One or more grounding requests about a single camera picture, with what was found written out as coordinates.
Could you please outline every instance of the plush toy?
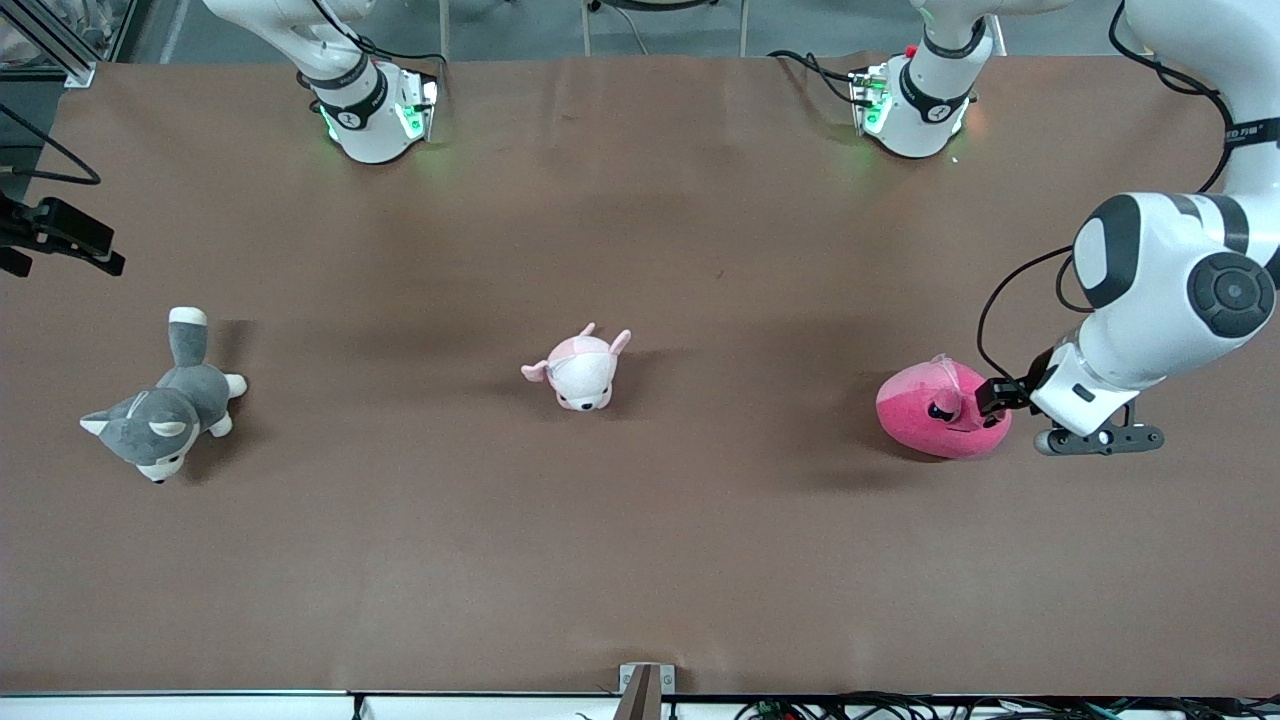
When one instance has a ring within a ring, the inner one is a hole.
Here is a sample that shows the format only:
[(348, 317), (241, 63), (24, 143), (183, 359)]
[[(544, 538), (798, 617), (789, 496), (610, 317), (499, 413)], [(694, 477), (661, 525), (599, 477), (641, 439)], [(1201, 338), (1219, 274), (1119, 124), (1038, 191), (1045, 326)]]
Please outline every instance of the plush toy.
[(243, 375), (205, 364), (207, 325), (209, 319), (196, 307), (170, 310), (169, 350), (175, 366), (156, 387), (81, 418), (81, 427), (137, 465), (152, 483), (165, 482), (182, 468), (202, 430), (214, 437), (232, 432), (227, 401), (248, 389)]
[(613, 398), (613, 373), (618, 355), (631, 342), (631, 331), (622, 331), (613, 345), (598, 337), (595, 323), (556, 346), (547, 360), (524, 365), (520, 372), (531, 383), (547, 382), (566, 410), (602, 410)]
[(1009, 434), (1011, 415), (983, 418), (974, 392), (983, 377), (946, 355), (911, 365), (881, 386), (876, 414), (897, 442), (938, 457), (973, 457)]

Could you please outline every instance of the green led light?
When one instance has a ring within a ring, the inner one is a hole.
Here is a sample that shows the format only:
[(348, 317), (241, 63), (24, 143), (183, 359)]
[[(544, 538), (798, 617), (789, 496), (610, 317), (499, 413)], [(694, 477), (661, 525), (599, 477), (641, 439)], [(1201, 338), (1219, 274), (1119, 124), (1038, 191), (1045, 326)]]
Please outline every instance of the green led light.
[(412, 105), (406, 108), (399, 102), (396, 104), (396, 110), (398, 110), (401, 126), (404, 127), (404, 135), (413, 140), (422, 137), (422, 113), (419, 113)]
[(325, 111), (324, 106), (320, 106), (320, 117), (324, 118), (324, 124), (329, 128), (329, 140), (338, 142), (338, 131), (333, 129), (333, 120), (329, 119), (329, 113)]

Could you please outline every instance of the brown mat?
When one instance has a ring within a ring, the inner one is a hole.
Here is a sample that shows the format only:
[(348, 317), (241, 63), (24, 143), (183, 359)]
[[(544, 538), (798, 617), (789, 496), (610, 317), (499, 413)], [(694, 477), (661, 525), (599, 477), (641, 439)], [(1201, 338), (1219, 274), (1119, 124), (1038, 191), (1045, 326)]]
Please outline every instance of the brown mat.
[[(1275, 329), (1144, 395), (1149, 455), (1048, 460), (1020, 415), (928, 462), (872, 410), (975, 363), (992, 286), (1100, 201), (1199, 184), (1208, 102), (1001, 59), (911, 163), (795, 73), (458, 65), (449, 145), (376, 168), (285, 65), (68, 94), (55, 135), (106, 182), (33, 195), (128, 268), (0, 278), (0, 687), (590, 691), (643, 659), (701, 692), (1274, 692)], [(1051, 283), (992, 316), (1011, 368), (1078, 320)], [(152, 487), (76, 421), (169, 366), (180, 304), (250, 391)], [(588, 320), (635, 340), (579, 416), (518, 368)]]

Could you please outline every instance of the floor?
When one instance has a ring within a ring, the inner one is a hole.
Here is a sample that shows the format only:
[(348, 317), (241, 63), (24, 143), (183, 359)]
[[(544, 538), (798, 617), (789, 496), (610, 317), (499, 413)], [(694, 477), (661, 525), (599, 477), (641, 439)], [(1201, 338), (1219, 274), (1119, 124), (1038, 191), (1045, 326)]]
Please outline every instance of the floor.
[[(579, 5), (572, 0), (452, 0), (451, 55), (454, 60), (545, 60), (582, 53)], [(650, 53), (733, 55), (739, 42), (736, 0), (691, 10), (631, 13)], [(1002, 18), (1011, 55), (1108, 54), (1107, 22), (1115, 0), (1076, 0), (1056, 13)], [(915, 42), (919, 15), (905, 0), (754, 0), (749, 15), (749, 55), (777, 49), (819, 56), (858, 50), (896, 51)], [(134, 63), (282, 63), (255, 35), (215, 17), (200, 0), (155, 0), (133, 49)], [(439, 14), (433, 0), (383, 0), (356, 29), (383, 47), (412, 54), (439, 50)], [(612, 8), (593, 15), (593, 54), (640, 53), (627, 19)], [(52, 124), (61, 86), (55, 82), (6, 83), (4, 102), (41, 128)], [(38, 143), (0, 118), (0, 165), (31, 167)], [(0, 191), (26, 192), (24, 178), (0, 174)]]

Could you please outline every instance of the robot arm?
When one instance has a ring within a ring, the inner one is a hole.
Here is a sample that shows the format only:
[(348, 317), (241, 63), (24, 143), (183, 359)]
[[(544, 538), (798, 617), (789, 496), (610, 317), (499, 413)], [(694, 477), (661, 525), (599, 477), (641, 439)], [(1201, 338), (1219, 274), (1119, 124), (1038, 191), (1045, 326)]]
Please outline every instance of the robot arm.
[(973, 83), (991, 58), (986, 15), (1033, 15), (1071, 0), (910, 0), (924, 37), (909, 55), (891, 58), (852, 79), (860, 132), (890, 152), (927, 158), (960, 131)]
[(1029, 404), (1048, 415), (1055, 428), (1038, 438), (1042, 452), (1158, 447), (1155, 428), (1110, 418), (1165, 378), (1240, 347), (1270, 320), (1280, 282), (1277, 12), (1275, 1), (1129, 0), (1138, 37), (1215, 85), (1231, 109), (1226, 188), (1117, 195), (1085, 220), (1073, 250), (1093, 313), (1018, 387), (995, 380), (979, 391), (987, 413)]
[(320, 100), (329, 137), (353, 160), (385, 163), (430, 132), (434, 78), (372, 59), (347, 22), (374, 0), (205, 0), (224, 20), (284, 54)]

